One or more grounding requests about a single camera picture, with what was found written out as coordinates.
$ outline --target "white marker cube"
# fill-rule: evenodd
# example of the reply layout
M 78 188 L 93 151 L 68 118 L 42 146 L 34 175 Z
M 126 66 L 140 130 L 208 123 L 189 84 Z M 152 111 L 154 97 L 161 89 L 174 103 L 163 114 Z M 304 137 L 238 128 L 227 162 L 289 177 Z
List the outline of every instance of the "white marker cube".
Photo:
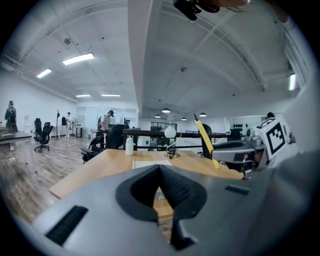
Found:
M 265 145 L 269 160 L 275 157 L 287 144 L 287 137 L 279 119 L 269 118 L 254 129 L 255 134 L 261 137 Z

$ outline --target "white bottle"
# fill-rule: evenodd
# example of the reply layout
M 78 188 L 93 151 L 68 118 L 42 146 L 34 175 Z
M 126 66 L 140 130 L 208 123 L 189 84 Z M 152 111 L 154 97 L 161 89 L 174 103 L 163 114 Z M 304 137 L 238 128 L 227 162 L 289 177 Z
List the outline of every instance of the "white bottle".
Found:
M 134 154 L 134 140 L 131 137 L 128 137 L 125 142 L 125 154 L 127 156 L 132 156 Z

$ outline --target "smoke detector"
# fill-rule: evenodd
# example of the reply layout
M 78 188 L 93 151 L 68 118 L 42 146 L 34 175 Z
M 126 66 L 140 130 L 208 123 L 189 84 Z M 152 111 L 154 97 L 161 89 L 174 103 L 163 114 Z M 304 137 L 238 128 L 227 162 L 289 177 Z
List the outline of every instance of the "smoke detector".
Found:
M 65 38 L 65 39 L 64 39 L 64 43 L 65 43 L 66 45 L 70 45 L 70 44 L 71 44 L 70 38 Z

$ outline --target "chair armrest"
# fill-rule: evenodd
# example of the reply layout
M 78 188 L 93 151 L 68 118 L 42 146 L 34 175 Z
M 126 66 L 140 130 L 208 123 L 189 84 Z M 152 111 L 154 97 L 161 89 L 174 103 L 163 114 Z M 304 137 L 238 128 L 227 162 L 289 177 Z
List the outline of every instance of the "chair armrest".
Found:
M 92 154 L 93 153 L 93 151 L 91 149 L 87 149 L 85 147 L 82 147 L 81 150 L 86 152 L 87 154 Z

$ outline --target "wooden floor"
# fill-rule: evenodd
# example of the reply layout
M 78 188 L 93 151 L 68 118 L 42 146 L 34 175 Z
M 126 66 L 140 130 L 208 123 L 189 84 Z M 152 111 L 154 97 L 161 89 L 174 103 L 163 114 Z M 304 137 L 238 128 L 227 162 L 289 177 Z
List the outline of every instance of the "wooden floor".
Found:
M 88 147 L 87 138 L 52 138 L 50 151 L 34 151 L 40 144 L 30 139 L 20 142 L 14 151 L 0 145 L 0 188 L 12 213 L 32 222 L 58 199 L 48 189 L 83 164 L 80 148 Z M 8 158 L 15 161 L 3 161 Z

